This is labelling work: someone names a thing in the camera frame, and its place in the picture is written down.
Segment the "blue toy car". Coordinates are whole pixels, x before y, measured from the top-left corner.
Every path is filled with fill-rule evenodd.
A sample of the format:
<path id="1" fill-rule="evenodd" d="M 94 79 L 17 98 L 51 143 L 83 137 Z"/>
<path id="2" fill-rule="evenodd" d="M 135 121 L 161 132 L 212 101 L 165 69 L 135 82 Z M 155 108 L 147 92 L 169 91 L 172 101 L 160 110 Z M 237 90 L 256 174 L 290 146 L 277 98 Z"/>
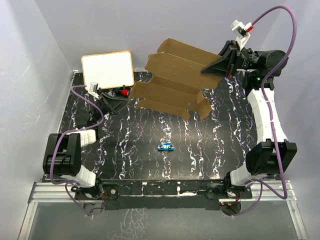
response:
<path id="1" fill-rule="evenodd" d="M 164 142 L 157 146 L 158 151 L 173 151 L 175 147 L 172 145 L 171 142 Z"/>

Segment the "brown cardboard box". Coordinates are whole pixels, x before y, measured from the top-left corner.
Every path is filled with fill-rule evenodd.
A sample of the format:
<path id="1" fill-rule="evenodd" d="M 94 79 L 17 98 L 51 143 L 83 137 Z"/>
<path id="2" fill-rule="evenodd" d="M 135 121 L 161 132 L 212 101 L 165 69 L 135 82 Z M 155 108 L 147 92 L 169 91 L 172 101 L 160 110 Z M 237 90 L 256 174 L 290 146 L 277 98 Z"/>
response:
<path id="1" fill-rule="evenodd" d="M 148 82 L 137 81 L 129 98 L 140 99 L 137 108 L 176 115 L 185 121 L 193 111 L 203 120 L 212 111 L 203 89 L 215 89 L 221 77 L 201 71 L 220 58 L 218 54 L 167 38 L 156 53 L 148 55 L 145 70 L 153 74 L 152 78 Z"/>

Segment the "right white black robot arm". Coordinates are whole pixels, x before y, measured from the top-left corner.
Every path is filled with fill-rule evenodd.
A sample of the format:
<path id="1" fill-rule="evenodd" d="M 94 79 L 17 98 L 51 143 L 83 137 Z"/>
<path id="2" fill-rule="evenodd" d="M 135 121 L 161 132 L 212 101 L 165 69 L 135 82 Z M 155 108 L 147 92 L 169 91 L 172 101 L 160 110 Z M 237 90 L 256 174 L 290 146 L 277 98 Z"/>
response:
<path id="1" fill-rule="evenodd" d="M 201 73 L 230 78 L 236 71 L 244 71 L 242 88 L 257 130 L 257 144 L 246 154 L 245 163 L 223 179 L 223 194 L 233 199 L 241 188 L 254 180 L 275 174 L 283 176 L 298 148 L 284 133 L 275 104 L 274 78 L 280 76 L 287 65 L 286 53 L 282 50 L 254 51 L 228 40 L 219 56 Z"/>

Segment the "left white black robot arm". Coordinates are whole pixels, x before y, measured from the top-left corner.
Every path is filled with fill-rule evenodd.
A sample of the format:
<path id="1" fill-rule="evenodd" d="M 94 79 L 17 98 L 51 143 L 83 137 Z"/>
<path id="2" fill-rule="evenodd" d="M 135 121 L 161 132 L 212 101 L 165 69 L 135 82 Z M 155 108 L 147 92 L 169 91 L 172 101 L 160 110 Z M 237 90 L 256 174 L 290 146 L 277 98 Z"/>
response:
<path id="1" fill-rule="evenodd" d="M 97 175 L 82 164 L 81 152 L 98 140 L 98 126 L 104 116 L 115 115 L 128 104 L 128 95 L 127 89 L 119 89 L 114 96 L 99 91 L 90 110 L 82 109 L 75 114 L 76 129 L 49 135 L 42 168 L 51 183 L 86 188 L 86 194 L 93 200 L 103 195 L 104 188 L 96 183 Z"/>

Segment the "red black stamp toy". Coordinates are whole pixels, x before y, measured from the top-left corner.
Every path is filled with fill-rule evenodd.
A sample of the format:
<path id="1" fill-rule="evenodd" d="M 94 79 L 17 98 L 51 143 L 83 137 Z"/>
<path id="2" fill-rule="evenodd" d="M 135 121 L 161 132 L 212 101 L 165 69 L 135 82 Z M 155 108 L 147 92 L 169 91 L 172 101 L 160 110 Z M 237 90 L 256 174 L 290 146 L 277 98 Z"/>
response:
<path id="1" fill-rule="evenodd" d="M 117 93 L 123 97 L 128 97 L 130 90 L 125 85 L 123 85 L 117 90 Z"/>

